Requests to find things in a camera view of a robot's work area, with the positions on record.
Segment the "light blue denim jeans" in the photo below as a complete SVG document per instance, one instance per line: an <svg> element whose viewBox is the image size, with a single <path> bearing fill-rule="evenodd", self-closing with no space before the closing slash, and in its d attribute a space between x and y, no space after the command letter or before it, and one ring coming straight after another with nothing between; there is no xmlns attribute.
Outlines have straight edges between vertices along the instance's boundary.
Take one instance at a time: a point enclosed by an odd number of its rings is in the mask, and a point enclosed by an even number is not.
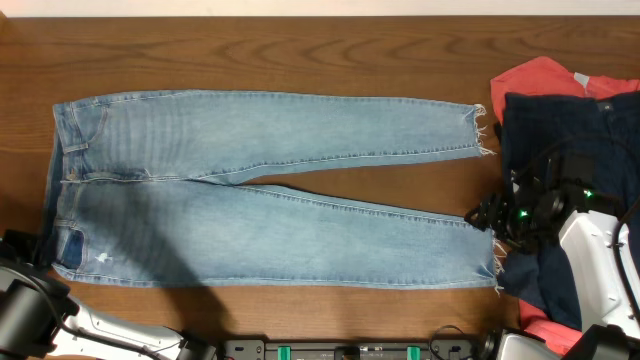
<svg viewBox="0 0 640 360"><path fill-rule="evenodd" d="M479 157L479 105L150 91L54 106L44 252L127 287L492 287L492 236L457 216L322 196L267 175Z"/></svg>

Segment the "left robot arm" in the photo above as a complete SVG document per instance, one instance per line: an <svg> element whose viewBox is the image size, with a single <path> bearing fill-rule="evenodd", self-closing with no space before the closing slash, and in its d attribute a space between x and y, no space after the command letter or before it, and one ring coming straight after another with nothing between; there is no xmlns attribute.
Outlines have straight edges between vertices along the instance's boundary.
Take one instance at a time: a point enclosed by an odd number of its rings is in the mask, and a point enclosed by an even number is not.
<svg viewBox="0 0 640 360"><path fill-rule="evenodd" d="M167 327L130 323L92 310L36 265L38 237L1 237L1 357L215 360L217 348Z"/></svg>

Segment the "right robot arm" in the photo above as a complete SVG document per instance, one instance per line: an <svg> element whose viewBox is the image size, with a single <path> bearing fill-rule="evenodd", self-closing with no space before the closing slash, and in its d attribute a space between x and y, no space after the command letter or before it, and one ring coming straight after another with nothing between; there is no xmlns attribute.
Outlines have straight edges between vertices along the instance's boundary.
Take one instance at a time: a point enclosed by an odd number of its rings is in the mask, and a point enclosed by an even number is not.
<svg viewBox="0 0 640 360"><path fill-rule="evenodd" d="M594 163L580 154L553 154L513 174L510 193L492 194L465 220L491 230L514 250L557 245L571 266L582 334L566 359L639 356L639 275L628 248L631 210L591 185Z"/></svg>

